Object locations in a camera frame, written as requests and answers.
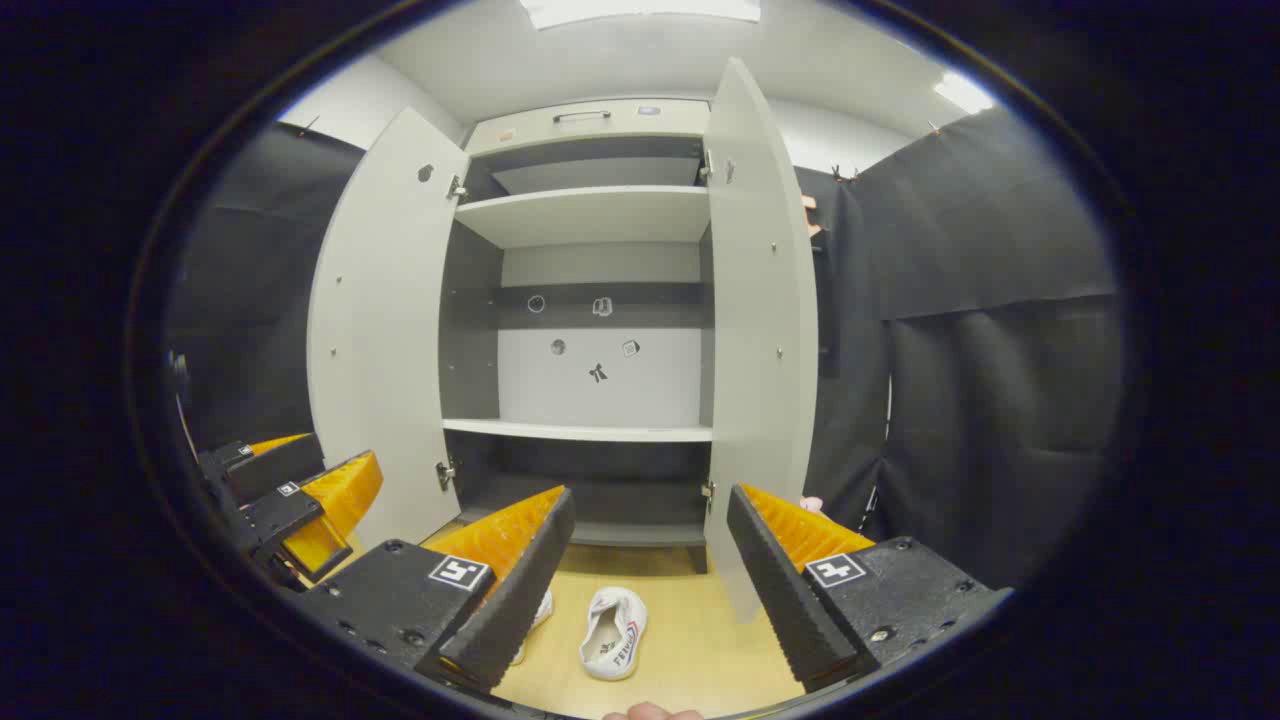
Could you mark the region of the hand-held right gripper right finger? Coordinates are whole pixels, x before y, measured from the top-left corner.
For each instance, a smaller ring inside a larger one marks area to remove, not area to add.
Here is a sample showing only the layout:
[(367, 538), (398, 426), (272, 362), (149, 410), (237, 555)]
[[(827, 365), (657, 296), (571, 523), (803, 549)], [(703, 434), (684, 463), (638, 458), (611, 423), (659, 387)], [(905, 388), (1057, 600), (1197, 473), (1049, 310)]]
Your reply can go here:
[(746, 484), (730, 496), (727, 527), (809, 692), (910, 662), (982, 624), (1011, 594), (910, 536), (874, 542)]

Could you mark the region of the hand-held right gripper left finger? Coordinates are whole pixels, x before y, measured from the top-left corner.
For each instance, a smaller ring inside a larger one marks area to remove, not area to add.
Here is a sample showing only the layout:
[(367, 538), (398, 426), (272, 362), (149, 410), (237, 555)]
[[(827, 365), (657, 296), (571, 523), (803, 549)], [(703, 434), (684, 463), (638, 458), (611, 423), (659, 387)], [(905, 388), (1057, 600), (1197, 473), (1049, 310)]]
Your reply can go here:
[(300, 607), (383, 664), (486, 693), (532, 629), (575, 518), (557, 486), (428, 544), (389, 539)]

